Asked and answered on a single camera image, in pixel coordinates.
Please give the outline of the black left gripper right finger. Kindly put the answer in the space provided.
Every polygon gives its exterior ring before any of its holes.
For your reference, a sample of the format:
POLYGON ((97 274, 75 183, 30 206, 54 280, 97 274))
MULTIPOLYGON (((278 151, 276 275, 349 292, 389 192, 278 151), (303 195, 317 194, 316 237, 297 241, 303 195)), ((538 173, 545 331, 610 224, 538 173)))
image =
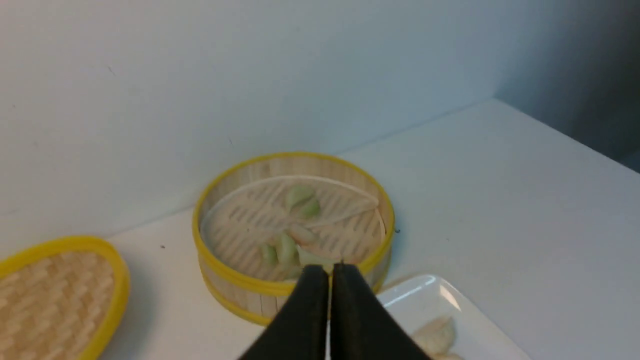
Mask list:
POLYGON ((332 360, 428 360, 370 289, 359 269, 333 268, 330 305, 332 360))

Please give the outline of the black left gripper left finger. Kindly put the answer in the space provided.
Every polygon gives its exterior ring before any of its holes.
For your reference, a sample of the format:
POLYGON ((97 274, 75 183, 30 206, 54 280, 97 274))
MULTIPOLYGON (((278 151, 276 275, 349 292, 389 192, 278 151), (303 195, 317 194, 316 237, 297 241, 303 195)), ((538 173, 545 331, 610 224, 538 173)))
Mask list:
POLYGON ((278 314, 241 360, 324 360, 329 314, 329 275, 307 265, 278 314))

